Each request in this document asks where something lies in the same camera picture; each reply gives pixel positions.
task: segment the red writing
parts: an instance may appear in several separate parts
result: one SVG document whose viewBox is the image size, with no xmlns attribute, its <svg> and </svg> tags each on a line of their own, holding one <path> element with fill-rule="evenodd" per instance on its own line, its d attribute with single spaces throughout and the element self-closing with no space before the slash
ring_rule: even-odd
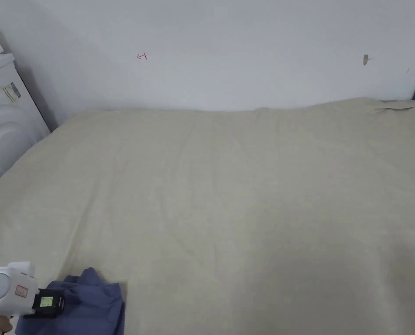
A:
<svg viewBox="0 0 415 335">
<path fill-rule="evenodd" d="M 142 59 L 141 57 L 145 57 L 145 59 L 147 59 L 147 55 L 145 54 L 145 51 L 144 51 L 144 54 L 143 55 L 137 55 L 137 58 L 139 58 L 139 59 Z"/>
</svg>

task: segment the blue fabric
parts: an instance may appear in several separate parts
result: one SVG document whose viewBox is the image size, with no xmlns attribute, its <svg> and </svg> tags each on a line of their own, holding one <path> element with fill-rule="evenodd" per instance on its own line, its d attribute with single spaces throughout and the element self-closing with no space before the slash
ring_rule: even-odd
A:
<svg viewBox="0 0 415 335">
<path fill-rule="evenodd" d="M 67 276 L 53 281 L 48 289 L 65 294 L 63 314 L 55 319 L 20 318 L 17 335 L 122 335 L 125 326 L 125 303 L 120 285 L 104 284 L 92 267 L 80 277 Z"/>
</svg>

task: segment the white washing machine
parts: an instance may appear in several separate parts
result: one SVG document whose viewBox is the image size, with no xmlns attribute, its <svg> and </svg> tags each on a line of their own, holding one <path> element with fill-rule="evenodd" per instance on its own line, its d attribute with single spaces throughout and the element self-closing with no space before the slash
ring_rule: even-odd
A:
<svg viewBox="0 0 415 335">
<path fill-rule="evenodd" d="M 30 147 L 50 134 L 14 66 L 0 55 L 0 177 Z"/>
</svg>

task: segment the sticker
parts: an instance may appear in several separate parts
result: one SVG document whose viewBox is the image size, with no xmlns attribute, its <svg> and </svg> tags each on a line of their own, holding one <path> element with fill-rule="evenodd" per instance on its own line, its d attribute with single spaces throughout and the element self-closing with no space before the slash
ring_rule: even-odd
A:
<svg viewBox="0 0 415 335">
<path fill-rule="evenodd" d="M 40 301 L 40 307 L 50 307 L 50 306 L 52 306 L 52 301 L 53 300 L 54 300 L 54 297 L 42 297 L 41 301 Z"/>
<path fill-rule="evenodd" d="M 20 91 L 18 91 L 16 85 L 11 82 L 9 85 L 3 88 L 4 93 L 7 95 L 11 103 L 15 103 L 21 97 Z"/>
<path fill-rule="evenodd" d="M 18 285 L 17 289 L 15 290 L 15 294 L 19 295 L 20 297 L 27 297 L 27 292 L 29 292 L 28 289 L 26 289 L 26 287 Z"/>
</svg>

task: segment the device screen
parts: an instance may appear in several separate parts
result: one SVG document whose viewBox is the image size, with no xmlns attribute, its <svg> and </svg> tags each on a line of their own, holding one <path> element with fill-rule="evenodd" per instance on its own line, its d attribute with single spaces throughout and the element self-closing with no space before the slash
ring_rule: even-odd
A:
<svg viewBox="0 0 415 335">
<path fill-rule="evenodd" d="M 40 302 L 40 307 L 50 307 L 52 306 L 52 301 L 54 297 L 42 297 Z"/>
</svg>

